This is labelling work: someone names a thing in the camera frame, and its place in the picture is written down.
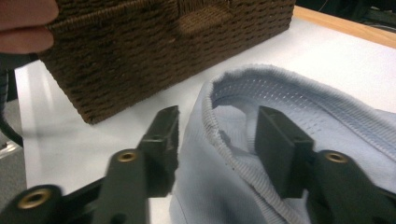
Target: light blue fabric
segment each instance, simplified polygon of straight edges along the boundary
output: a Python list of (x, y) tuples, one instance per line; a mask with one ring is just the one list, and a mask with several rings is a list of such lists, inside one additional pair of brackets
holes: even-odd
[(260, 105), (282, 111), (315, 141), (353, 158), (396, 192), (396, 117), (271, 65), (206, 83), (179, 153), (171, 218), (178, 223), (309, 223), (304, 199), (281, 200), (254, 150)]

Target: finger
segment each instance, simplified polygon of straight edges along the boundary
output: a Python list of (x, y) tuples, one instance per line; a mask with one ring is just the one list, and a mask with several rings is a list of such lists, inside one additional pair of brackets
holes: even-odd
[(0, 0), (0, 31), (44, 25), (58, 13), (54, 0)]
[(52, 33), (44, 27), (0, 32), (0, 52), (33, 53), (49, 49), (52, 45)]

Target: white tabletop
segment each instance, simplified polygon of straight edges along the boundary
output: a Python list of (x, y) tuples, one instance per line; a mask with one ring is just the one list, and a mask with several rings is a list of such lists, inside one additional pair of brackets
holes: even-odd
[[(181, 138), (202, 84), (228, 69), (267, 63), (396, 113), (396, 49), (293, 19), (288, 31), (90, 126), (43, 63), (17, 71), (28, 187), (55, 184), (70, 193), (106, 173), (110, 156), (134, 148), (157, 111), (179, 105)], [(170, 223), (169, 197), (151, 200), (151, 223)]]

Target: woven texture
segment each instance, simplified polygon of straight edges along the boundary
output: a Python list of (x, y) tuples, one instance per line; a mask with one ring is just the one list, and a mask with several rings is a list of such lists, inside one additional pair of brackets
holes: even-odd
[(287, 30), (294, 1), (58, 0), (39, 57), (93, 124)]

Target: perforated fabric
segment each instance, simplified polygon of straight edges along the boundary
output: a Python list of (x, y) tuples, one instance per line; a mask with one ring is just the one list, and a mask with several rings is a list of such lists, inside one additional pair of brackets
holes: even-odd
[(347, 154), (376, 185), (396, 192), (393, 114), (261, 65), (204, 85), (179, 154), (170, 209), (174, 223), (309, 223), (304, 199), (281, 200), (255, 154), (260, 105), (291, 118), (315, 140), (315, 151)]

